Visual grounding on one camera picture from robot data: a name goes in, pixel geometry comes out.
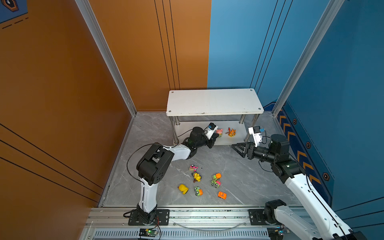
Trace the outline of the orange dragon toy figure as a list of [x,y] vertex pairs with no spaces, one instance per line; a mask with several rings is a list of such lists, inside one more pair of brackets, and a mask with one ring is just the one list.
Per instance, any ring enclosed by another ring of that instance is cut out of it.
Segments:
[[228,128],[228,131],[226,132],[226,135],[228,135],[229,137],[234,137],[236,135],[236,130]]

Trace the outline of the pink green toy figure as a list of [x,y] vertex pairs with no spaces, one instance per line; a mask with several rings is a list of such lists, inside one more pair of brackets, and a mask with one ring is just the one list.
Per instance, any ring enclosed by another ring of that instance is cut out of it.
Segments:
[[223,135],[223,129],[217,129],[216,133],[219,135],[219,138]]

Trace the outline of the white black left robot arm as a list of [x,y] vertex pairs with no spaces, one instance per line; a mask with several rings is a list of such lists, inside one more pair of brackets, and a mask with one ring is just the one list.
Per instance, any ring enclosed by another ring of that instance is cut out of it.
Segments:
[[194,127],[190,136],[180,145],[167,147],[154,143],[137,164],[138,176],[141,182],[141,196],[136,208],[138,218],[144,224],[154,222],[157,210],[158,183],[164,178],[172,161],[192,158],[198,148],[212,148],[219,134],[218,127],[210,123],[202,129]]

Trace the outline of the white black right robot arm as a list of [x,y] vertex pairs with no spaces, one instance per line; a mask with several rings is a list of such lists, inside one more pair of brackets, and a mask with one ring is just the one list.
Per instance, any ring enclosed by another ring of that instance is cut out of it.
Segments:
[[264,216],[269,224],[282,224],[302,240],[364,240],[362,232],[349,227],[311,184],[305,169],[290,157],[286,136],[274,134],[267,148],[254,143],[238,143],[231,147],[243,158],[270,163],[272,172],[297,197],[314,222],[312,225],[296,215],[281,200],[265,204]]

